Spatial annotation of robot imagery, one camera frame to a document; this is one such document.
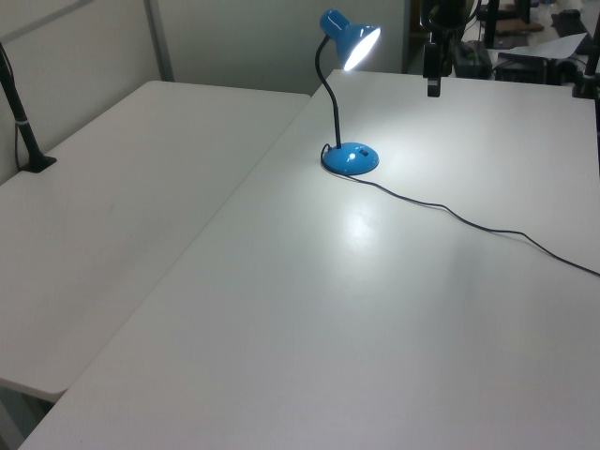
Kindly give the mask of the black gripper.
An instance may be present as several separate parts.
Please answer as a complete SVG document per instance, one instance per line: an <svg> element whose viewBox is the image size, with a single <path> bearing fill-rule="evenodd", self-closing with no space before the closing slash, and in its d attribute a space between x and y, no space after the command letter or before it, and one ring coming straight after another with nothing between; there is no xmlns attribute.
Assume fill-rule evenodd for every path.
<svg viewBox="0 0 600 450"><path fill-rule="evenodd" d="M427 96L438 98L441 93L442 47L428 42L423 50L423 77L427 79Z"/></svg>

